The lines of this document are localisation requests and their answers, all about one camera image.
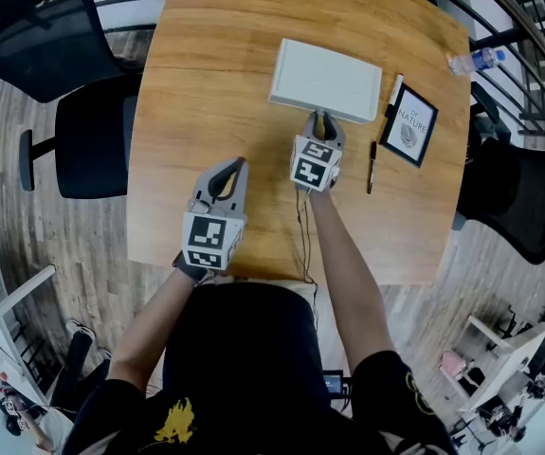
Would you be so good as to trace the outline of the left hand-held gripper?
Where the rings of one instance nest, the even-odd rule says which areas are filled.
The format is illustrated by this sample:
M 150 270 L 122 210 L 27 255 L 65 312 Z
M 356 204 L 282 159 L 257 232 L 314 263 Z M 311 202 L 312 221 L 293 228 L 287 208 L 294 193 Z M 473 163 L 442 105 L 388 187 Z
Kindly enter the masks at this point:
M 243 239 L 247 161 L 234 157 L 198 178 L 183 215 L 182 256 L 187 265 L 227 269 Z

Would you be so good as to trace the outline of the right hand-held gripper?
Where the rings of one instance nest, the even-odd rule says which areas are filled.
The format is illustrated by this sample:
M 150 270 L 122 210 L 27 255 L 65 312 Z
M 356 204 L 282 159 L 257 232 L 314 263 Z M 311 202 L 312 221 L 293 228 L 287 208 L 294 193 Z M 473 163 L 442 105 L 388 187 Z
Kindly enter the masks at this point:
M 340 172 L 346 138 L 337 120 L 328 112 L 312 112 L 303 132 L 294 140 L 290 179 L 296 188 L 325 191 L 334 186 Z

